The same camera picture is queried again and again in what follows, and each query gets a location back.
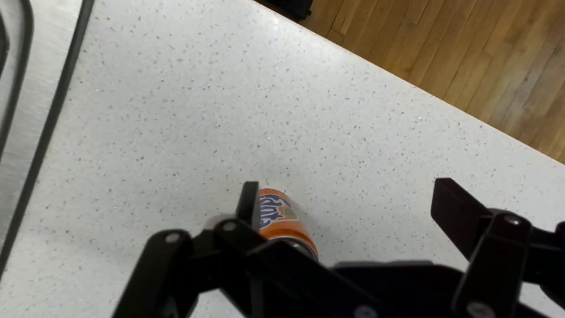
wooden floor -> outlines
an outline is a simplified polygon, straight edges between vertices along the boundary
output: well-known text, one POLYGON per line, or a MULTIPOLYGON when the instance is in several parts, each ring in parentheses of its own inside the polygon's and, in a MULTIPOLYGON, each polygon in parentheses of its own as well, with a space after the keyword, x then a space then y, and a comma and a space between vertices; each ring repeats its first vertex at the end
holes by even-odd
POLYGON ((565 0, 314 0, 302 25, 565 163, 565 0))

orange soda can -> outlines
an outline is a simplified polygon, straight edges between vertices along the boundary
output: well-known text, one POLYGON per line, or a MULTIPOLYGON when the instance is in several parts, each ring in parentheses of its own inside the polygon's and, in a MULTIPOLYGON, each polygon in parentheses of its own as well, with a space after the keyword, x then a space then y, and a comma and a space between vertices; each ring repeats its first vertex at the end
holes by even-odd
POLYGON ((318 260, 318 250, 297 213, 294 203, 279 190, 259 190, 261 223, 259 232, 269 240, 284 240, 292 247, 318 260))

can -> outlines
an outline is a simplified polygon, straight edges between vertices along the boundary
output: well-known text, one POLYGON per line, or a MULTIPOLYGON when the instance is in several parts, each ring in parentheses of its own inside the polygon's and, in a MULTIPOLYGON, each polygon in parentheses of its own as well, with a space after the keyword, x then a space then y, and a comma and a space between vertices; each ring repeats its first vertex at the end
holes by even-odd
POLYGON ((269 240, 284 240, 292 247, 318 260, 318 250, 300 222, 296 205, 283 192, 259 190, 261 222, 259 232, 269 240))

fanta logo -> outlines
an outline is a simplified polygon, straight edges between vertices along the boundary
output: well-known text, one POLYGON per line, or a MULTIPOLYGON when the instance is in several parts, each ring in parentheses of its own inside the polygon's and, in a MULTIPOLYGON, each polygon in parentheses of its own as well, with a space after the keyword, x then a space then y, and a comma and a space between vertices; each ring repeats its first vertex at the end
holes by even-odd
POLYGON ((260 198, 260 229, 280 221, 298 221, 290 202, 274 194, 262 195, 260 198))

white speckled countertop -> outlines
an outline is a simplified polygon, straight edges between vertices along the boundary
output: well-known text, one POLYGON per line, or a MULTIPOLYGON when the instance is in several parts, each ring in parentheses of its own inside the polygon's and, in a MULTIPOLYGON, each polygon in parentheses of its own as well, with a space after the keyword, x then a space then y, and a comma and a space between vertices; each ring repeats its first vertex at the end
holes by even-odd
MULTIPOLYGON (((251 0, 96 1, 82 48, 0 284, 10 317, 109 317, 152 233, 200 232, 247 180, 303 206, 327 265, 464 268, 435 177, 563 218, 565 166, 251 0)), ((194 313, 232 315, 217 292, 194 313)))

